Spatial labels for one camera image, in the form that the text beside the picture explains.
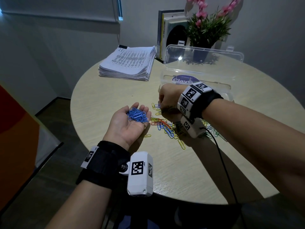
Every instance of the person's left hand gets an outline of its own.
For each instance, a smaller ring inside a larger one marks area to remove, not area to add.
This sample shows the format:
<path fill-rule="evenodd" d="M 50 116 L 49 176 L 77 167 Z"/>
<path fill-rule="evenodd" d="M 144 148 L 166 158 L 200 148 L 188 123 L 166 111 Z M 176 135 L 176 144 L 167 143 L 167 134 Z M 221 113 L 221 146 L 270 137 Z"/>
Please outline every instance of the person's left hand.
<path fill-rule="evenodd" d="M 139 103 L 136 102 L 132 105 L 132 108 L 138 108 L 138 106 Z M 141 105 L 139 110 L 146 112 L 147 120 L 150 121 L 152 113 L 148 111 L 148 107 Z M 116 143 L 126 150 L 139 138 L 149 124 L 149 122 L 141 123 L 128 120 L 128 111 L 129 107 L 125 106 L 113 114 L 103 138 L 103 140 Z"/>

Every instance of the wooden floor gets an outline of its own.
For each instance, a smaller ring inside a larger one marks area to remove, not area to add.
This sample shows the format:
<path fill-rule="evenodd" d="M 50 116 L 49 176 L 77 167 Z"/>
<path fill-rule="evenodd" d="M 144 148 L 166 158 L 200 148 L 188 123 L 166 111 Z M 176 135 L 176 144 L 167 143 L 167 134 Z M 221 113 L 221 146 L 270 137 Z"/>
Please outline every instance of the wooden floor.
<path fill-rule="evenodd" d="M 2 215 L 1 229 L 44 228 L 75 188 L 75 180 L 81 171 L 80 164 L 88 152 L 74 130 L 69 100 L 57 99 L 38 118 L 64 145 L 53 154 Z M 161 209 L 162 206 L 156 207 L 156 217 L 158 207 Z M 281 194 L 244 204 L 242 213 L 247 228 L 305 228 L 304 218 Z M 243 228 L 240 217 L 233 228 Z"/>

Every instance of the gray wall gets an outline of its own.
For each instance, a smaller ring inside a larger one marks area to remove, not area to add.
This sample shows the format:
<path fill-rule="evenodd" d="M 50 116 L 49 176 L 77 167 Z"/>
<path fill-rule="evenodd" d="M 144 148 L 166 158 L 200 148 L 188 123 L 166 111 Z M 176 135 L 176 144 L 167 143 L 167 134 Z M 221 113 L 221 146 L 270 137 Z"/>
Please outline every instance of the gray wall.
<path fill-rule="evenodd" d="M 211 12 L 230 0 L 207 2 Z M 305 0 L 243 0 L 234 13 L 231 35 L 217 44 L 221 49 L 235 46 L 245 63 L 280 82 L 303 106 L 304 5 Z M 120 25 L 0 16 L 0 82 L 36 113 L 56 96 L 71 97 L 81 75 L 115 50 L 118 36 L 120 44 L 131 47 L 156 45 L 158 10 L 185 6 L 186 0 L 122 0 Z"/>

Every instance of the round table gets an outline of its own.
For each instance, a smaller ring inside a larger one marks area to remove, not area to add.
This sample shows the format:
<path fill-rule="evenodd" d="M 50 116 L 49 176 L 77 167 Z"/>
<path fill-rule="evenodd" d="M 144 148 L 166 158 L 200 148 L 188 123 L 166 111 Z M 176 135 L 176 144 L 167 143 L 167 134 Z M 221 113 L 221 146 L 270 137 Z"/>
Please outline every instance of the round table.
<path fill-rule="evenodd" d="M 225 58 L 217 61 L 217 64 L 221 64 L 223 59 Z M 152 103 L 158 103 L 160 74 L 165 69 L 162 63 L 155 60 L 150 79 L 145 82 L 99 77 L 98 65 L 99 63 L 93 65 L 79 79 L 71 98 L 72 122 L 87 149 L 97 145 L 103 138 L 113 113 L 125 105 L 131 106 L 134 102 L 139 102 L 149 106 L 155 116 L 156 111 L 151 106 Z M 192 66 L 196 66 L 196 70 L 205 67 L 200 64 Z M 289 91 L 268 75 L 247 64 L 238 62 L 232 67 L 235 67 L 235 76 L 231 88 L 236 103 L 304 132 L 305 111 Z M 143 138 L 138 151 L 147 151 L 153 157 L 155 193 L 196 203 L 234 203 L 219 154 L 210 139 L 193 139 L 188 143 L 192 147 L 186 146 L 186 149 L 182 150 L 176 139 L 171 139 L 164 131 L 159 131 L 157 126 L 151 125 L 148 134 L 151 137 Z M 277 189 L 228 142 L 220 137 L 216 140 L 223 151 L 226 167 L 240 203 L 278 193 Z"/>

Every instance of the stack of paper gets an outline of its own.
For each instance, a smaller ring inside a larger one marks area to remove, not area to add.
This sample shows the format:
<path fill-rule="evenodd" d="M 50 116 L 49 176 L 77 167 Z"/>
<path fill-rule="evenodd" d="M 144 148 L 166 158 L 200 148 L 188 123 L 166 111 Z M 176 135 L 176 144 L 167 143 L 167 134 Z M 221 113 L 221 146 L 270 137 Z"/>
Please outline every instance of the stack of paper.
<path fill-rule="evenodd" d="M 155 47 L 117 48 L 100 63 L 99 75 L 148 81 L 155 55 Z"/>

